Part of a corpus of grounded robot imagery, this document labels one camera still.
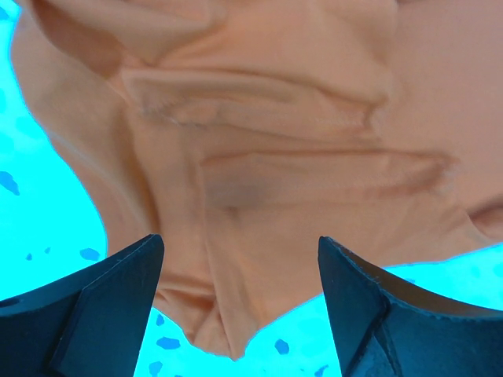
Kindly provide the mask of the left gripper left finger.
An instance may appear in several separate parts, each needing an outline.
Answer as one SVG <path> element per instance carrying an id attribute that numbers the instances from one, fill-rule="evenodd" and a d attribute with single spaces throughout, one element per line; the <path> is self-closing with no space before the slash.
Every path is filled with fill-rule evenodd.
<path id="1" fill-rule="evenodd" d="M 134 374 L 163 264 L 152 234 L 50 284 L 1 302 L 1 374 Z"/>

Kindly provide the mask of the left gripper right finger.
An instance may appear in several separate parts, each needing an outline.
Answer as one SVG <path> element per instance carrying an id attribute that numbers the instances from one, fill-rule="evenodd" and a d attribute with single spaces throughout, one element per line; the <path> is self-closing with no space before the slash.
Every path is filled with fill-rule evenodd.
<path id="1" fill-rule="evenodd" d="M 329 237 L 321 285 L 343 376 L 502 374 L 502 313 L 437 295 Z"/>

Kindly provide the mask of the orange t-shirt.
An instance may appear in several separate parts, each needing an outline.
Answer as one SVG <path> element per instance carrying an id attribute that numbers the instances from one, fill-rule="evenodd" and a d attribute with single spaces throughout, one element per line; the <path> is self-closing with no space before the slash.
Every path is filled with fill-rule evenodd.
<path id="1" fill-rule="evenodd" d="M 154 300 L 238 359 L 321 293 L 331 236 L 377 265 L 502 240 L 499 1 L 22 1 L 33 117 L 108 249 L 149 233 Z"/>

